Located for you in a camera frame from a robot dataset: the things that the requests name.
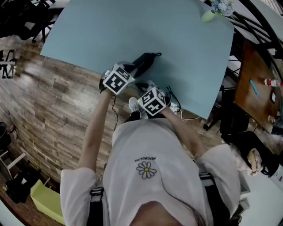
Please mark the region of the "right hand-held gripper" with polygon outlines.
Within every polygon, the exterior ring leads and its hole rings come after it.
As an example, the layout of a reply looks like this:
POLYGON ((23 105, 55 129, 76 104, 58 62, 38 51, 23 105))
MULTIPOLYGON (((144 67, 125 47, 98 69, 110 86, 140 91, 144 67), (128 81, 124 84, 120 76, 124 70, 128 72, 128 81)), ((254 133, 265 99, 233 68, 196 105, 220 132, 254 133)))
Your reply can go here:
POLYGON ((171 95, 159 90, 152 80, 135 83, 135 86, 141 94, 146 92, 146 88, 152 88, 138 99, 138 104, 150 116, 160 113, 171 102, 171 95))

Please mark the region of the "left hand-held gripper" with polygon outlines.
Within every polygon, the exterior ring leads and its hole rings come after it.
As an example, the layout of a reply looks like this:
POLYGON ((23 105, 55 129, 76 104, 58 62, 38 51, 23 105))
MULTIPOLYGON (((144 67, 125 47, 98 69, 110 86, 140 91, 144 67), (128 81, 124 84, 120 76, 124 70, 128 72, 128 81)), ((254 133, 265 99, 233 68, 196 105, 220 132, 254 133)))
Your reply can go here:
POLYGON ((139 77, 139 69, 133 63, 119 61, 106 70, 100 79, 100 92, 109 89, 114 94, 121 93, 130 83, 139 77))

